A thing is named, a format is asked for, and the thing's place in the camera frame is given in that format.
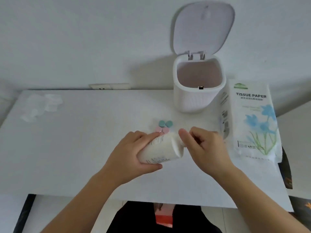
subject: white tissue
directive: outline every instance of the white tissue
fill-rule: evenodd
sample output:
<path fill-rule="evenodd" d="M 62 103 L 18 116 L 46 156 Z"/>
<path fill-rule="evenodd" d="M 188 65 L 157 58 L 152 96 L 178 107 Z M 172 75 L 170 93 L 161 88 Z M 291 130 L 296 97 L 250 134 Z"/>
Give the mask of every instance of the white tissue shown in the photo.
<path fill-rule="evenodd" d="M 45 111 L 56 112 L 58 105 L 62 103 L 63 100 L 60 95 L 45 94 L 41 96 L 32 94 L 26 100 L 23 108 L 25 113 L 21 116 L 21 119 L 26 122 L 35 122 Z"/>

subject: black pants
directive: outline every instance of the black pants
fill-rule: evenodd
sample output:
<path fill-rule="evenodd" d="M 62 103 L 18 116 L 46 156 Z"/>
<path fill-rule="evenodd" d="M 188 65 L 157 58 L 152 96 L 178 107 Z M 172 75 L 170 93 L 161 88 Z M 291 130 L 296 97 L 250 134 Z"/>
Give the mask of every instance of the black pants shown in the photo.
<path fill-rule="evenodd" d="M 115 232 L 206 232 L 221 233 L 206 219 L 200 206 L 176 205 L 173 228 L 156 224 L 153 203 L 128 201 L 115 215 L 107 233 Z"/>

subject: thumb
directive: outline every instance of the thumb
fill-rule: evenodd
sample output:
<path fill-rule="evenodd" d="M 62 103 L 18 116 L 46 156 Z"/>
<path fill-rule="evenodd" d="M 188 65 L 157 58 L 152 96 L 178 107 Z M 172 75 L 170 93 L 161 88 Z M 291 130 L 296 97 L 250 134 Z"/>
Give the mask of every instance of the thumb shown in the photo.
<path fill-rule="evenodd" d="M 191 156 L 195 155 L 196 152 L 202 150 L 202 147 L 196 142 L 196 140 L 192 137 L 192 135 L 187 132 L 185 129 L 180 129 L 178 131 L 178 134 L 181 138 L 181 140 L 183 141 L 183 143 L 185 144 L 185 146 L 187 147 L 187 149 L 189 150 Z"/>
<path fill-rule="evenodd" d="M 144 174 L 155 172 L 155 171 L 163 168 L 162 164 L 159 164 L 159 163 L 157 163 L 157 164 L 142 164 L 141 167 L 142 167 L 142 172 Z"/>

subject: electrical socket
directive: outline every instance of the electrical socket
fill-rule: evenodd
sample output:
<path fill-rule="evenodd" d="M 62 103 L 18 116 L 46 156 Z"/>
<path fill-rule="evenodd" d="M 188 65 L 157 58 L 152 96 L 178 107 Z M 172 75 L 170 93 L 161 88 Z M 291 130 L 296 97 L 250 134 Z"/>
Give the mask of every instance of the electrical socket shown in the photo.
<path fill-rule="evenodd" d="M 90 84 L 90 88 L 94 90 L 130 90 L 129 83 L 98 83 Z"/>

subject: small round container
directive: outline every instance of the small round container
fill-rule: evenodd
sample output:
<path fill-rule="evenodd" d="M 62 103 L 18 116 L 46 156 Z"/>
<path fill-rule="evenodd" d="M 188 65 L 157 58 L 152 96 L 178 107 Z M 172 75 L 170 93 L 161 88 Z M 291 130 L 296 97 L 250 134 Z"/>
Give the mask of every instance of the small round container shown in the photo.
<path fill-rule="evenodd" d="M 173 47 L 174 105 L 184 113 L 198 112 L 215 98 L 226 84 L 220 50 L 234 22 L 231 5 L 202 1 L 186 6 L 175 23 Z"/>
<path fill-rule="evenodd" d="M 177 133 L 171 132 L 151 141 L 137 158 L 141 163 L 162 163 L 175 160 L 184 155 L 184 143 Z"/>

